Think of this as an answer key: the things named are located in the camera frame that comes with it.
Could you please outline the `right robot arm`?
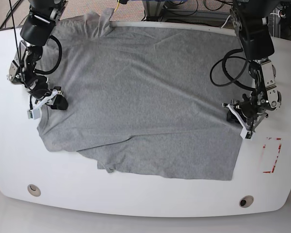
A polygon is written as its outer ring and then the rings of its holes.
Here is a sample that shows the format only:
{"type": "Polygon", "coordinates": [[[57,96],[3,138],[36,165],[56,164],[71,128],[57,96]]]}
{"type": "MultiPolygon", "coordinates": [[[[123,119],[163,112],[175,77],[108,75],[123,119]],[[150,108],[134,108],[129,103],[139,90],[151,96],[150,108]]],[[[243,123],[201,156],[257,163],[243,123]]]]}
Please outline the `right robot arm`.
{"type": "Polygon", "coordinates": [[[59,67],[62,59],[62,45],[51,33],[67,4],[66,0],[30,1],[29,14],[20,32],[22,40],[16,43],[16,55],[9,69],[8,80],[12,84],[23,85],[30,94],[30,99],[35,99],[35,102],[30,102],[28,111],[31,119],[40,117],[40,108],[43,105],[53,110],[68,108],[61,87],[50,89],[47,79],[47,75],[59,67]],[[37,69],[36,64],[42,58],[43,47],[48,40],[54,41],[58,46],[58,59],[52,69],[43,71],[37,69]]]}

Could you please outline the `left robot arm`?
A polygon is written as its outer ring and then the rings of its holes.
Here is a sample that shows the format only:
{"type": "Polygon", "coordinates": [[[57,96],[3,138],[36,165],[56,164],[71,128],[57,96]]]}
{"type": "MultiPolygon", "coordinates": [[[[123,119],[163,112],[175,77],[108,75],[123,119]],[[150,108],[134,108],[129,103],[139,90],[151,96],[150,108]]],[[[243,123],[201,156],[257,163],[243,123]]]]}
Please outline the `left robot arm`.
{"type": "Polygon", "coordinates": [[[223,104],[229,109],[227,121],[241,124],[243,139],[252,139],[256,127],[268,117],[268,112],[281,106],[282,96],[275,83],[276,69],[269,59],[275,49],[268,28],[268,16],[278,4],[277,0],[235,0],[230,9],[229,19],[241,48],[229,51],[219,60],[229,81],[225,84],[214,83],[214,86],[235,84],[250,91],[250,96],[243,94],[242,101],[232,100],[229,104],[223,104]],[[245,63],[233,78],[226,69],[226,62],[237,58],[241,52],[245,55],[245,63]]]}

